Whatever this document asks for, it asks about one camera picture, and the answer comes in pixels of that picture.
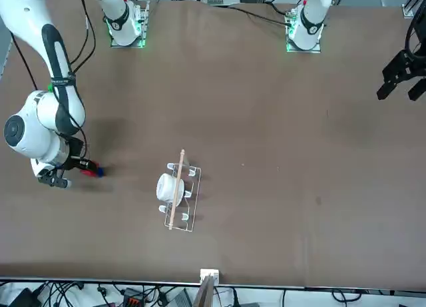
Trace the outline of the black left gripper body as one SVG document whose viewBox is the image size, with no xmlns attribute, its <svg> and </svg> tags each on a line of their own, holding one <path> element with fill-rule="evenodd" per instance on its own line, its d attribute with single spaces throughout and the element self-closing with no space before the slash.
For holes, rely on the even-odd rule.
<svg viewBox="0 0 426 307">
<path fill-rule="evenodd" d="M 414 52 L 410 49 L 405 49 L 404 58 L 405 80 L 425 76 L 425 49 L 418 49 Z"/>
</svg>

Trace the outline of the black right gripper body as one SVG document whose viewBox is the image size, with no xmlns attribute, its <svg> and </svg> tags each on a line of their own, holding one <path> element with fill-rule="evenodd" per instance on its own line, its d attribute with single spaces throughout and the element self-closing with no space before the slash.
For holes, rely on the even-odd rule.
<svg viewBox="0 0 426 307">
<path fill-rule="evenodd" d="M 76 137 L 66 138 L 65 142 L 69 148 L 69 155 L 63 164 L 63 170 L 72 170 L 73 168 L 85 169 L 85 161 L 81 156 L 84 142 Z"/>
</svg>

